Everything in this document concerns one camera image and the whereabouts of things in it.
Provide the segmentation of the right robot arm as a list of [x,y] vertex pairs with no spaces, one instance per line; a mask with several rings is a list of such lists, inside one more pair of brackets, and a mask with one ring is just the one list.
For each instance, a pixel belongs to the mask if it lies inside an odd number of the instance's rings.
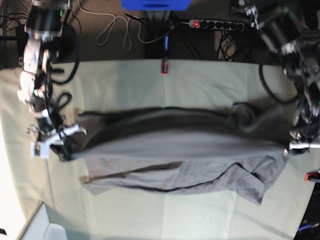
[[[62,162],[72,160],[71,136],[85,133],[77,123],[67,125],[61,110],[72,95],[62,92],[53,99],[54,85],[68,84],[80,65],[80,43],[75,29],[68,24],[72,0],[34,0],[24,24],[27,42],[23,51],[23,71],[20,74],[18,99],[28,105],[36,125],[27,129],[33,134],[32,157],[48,159],[53,151]],[[55,80],[53,74],[64,70],[53,64],[75,51],[71,73],[65,80]]]

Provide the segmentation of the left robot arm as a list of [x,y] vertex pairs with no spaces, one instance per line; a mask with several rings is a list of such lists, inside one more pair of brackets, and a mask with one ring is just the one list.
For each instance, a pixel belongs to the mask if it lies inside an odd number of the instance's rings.
[[[320,147],[320,31],[308,29],[291,10],[292,0],[238,0],[229,14],[256,31],[266,49],[258,64],[259,79],[267,94],[282,105],[296,105],[295,123],[287,152],[303,154]],[[264,77],[268,55],[279,61],[296,95],[281,100]]]

